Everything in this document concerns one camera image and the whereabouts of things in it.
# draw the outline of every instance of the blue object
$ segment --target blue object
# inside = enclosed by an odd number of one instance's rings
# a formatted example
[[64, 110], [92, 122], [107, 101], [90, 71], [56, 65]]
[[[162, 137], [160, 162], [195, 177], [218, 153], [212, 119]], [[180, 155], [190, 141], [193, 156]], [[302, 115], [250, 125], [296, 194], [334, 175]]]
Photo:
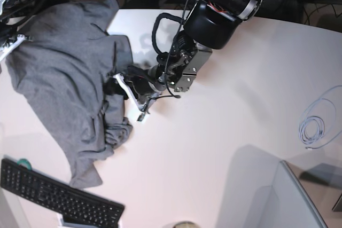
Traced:
[[28, 170], [32, 170], [32, 166], [31, 163], [26, 160], [26, 159], [21, 159], [17, 162], [18, 165], [23, 166], [25, 168], [27, 168]]

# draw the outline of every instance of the black keyboard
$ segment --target black keyboard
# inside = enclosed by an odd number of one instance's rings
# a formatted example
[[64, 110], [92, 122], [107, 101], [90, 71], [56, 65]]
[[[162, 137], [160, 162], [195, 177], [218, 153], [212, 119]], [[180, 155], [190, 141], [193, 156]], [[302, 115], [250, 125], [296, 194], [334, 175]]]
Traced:
[[116, 228], [125, 209], [121, 204], [71, 188], [3, 159], [0, 186], [24, 199], [73, 220], [99, 228]]

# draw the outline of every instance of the gray cloth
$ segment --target gray cloth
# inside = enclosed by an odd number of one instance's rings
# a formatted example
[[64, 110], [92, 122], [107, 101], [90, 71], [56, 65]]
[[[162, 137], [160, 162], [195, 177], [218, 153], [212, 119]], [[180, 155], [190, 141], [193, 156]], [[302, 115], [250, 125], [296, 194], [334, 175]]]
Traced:
[[118, 9], [116, 0], [53, 6], [24, 26], [34, 41], [6, 61], [14, 89], [65, 152], [74, 188], [102, 184], [94, 161], [111, 156], [132, 130], [123, 96], [103, 93], [113, 67], [133, 63], [128, 39], [103, 32]]

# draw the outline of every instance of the white table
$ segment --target white table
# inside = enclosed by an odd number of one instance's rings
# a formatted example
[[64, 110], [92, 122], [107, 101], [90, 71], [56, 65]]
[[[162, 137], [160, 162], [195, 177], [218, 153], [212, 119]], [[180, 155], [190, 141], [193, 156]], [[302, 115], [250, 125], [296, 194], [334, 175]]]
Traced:
[[[153, 65], [151, 31], [161, 12], [120, 10], [108, 32], [127, 35], [135, 61]], [[177, 24], [162, 21], [162, 51], [176, 30]], [[62, 150], [2, 68], [0, 153], [27, 158], [35, 169], [68, 182]], [[171, 228], [182, 220], [202, 228], [244, 227], [255, 192], [271, 184], [280, 159], [304, 170], [322, 162], [342, 166], [342, 138], [310, 152], [297, 131], [306, 107], [342, 84], [341, 71], [342, 34], [253, 18], [225, 49], [214, 51], [182, 99], [159, 100], [145, 124], [134, 124], [130, 140], [96, 163], [104, 184], [87, 191], [126, 205], [124, 228]], [[23, 199], [20, 204], [32, 228], [57, 226], [55, 213]]]

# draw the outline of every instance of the red wire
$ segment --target red wire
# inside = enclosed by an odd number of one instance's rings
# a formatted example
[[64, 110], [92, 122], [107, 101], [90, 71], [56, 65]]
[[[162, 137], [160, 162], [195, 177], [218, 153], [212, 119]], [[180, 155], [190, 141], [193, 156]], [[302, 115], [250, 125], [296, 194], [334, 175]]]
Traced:
[[210, 5], [216, 12], [218, 12], [218, 13], [226, 13], [226, 11], [223, 10], [223, 9], [221, 9], [221, 10], [217, 9], [217, 8], [212, 4], [212, 2], [210, 2], [210, 1], [209, 1], [209, 5]]

